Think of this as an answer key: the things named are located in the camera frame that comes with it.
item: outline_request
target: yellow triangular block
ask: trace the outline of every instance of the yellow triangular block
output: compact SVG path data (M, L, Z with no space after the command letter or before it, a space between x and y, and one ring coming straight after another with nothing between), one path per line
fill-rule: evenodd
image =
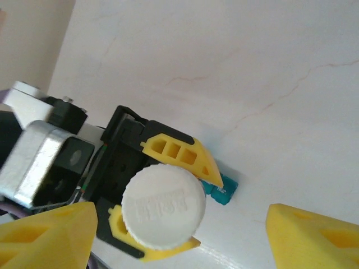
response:
M358 225L277 204L266 230L278 269L359 269Z
M161 133L142 142L142 152L164 164L172 164L190 171L196 177L223 188L222 177L211 153L193 138L193 145Z
M96 227L91 202L0 225L0 268L85 269Z

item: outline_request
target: white surface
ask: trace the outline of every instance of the white surface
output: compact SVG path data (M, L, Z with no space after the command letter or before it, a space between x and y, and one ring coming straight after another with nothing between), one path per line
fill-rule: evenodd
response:
M271 203L359 223L359 2L77 0L50 94L105 126L127 105L197 137L232 201L210 198L200 248L115 268L274 269Z

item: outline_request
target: white bottle cap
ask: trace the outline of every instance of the white bottle cap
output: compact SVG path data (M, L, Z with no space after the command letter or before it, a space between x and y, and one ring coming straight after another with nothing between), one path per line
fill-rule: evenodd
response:
M206 208L202 183L168 164L138 172L126 186L122 215L131 236L151 249L172 249L188 241Z

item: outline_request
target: small blue object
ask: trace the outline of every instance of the small blue object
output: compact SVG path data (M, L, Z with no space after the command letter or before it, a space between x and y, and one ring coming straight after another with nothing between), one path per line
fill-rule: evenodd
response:
M223 188L216 187L215 185L209 184L206 181L202 181L204 186L204 190L206 194L210 194L213 199L215 199L218 203L222 205L228 204L231 200L234 192L238 187L238 183L235 182L233 179L220 174L223 181Z

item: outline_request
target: purple cable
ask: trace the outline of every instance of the purple cable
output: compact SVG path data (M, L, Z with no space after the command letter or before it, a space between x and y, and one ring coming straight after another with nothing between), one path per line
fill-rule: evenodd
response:
M0 202L0 209L17 216L18 218L27 217L29 215L21 208L7 202Z
M13 214L14 216L17 216L19 219L21 219L22 217L28 217L29 216L29 214L26 213L21 208L18 208L17 206L15 206L15 205L13 205L11 203L7 203L7 202L0 202L0 210L6 211L9 214ZM89 267L89 269L98 269L99 268L99 266L97 264L97 261L96 261L96 258L92 254L92 252L90 253L90 257L89 257L89 261L88 261L88 267Z

